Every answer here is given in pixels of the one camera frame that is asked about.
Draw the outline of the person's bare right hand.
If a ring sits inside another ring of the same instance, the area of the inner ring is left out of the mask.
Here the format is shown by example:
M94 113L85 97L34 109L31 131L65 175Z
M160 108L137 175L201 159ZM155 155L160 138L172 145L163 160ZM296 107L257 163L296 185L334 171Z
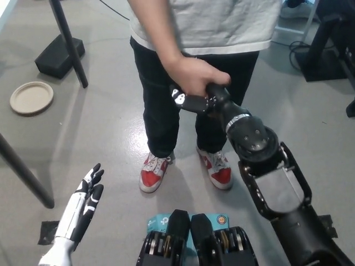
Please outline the person's bare right hand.
M211 84L228 85L228 73L220 71L204 60L180 55L163 64L168 75L187 95L205 97L206 87Z

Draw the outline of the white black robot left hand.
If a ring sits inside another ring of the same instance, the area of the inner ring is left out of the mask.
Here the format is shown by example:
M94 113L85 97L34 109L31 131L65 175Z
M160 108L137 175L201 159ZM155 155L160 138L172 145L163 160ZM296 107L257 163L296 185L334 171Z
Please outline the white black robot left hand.
M65 238L75 244L81 242L104 190L104 186L99 183L103 173L98 163L81 180L64 210L55 238Z

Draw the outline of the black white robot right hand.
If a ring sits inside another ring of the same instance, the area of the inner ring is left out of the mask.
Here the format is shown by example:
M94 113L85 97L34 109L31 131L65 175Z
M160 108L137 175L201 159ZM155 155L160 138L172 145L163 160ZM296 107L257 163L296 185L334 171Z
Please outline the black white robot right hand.
M243 127L247 132L255 129L255 121L252 115L232 100L229 92L222 85L209 84L206 87L207 97L188 95L178 86L170 87L171 97L180 109L196 114L214 113L220 120L225 132L232 127Z

